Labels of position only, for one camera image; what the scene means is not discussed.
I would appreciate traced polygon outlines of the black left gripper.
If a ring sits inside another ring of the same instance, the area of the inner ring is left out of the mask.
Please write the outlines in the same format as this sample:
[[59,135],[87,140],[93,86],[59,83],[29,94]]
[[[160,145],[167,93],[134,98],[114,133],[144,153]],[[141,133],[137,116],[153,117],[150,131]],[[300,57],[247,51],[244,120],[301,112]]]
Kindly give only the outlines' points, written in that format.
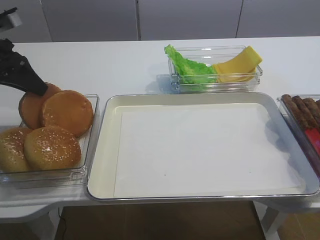
[[48,89],[47,84],[36,74],[26,57],[13,51],[14,46],[7,38],[0,40],[0,84],[43,96]]

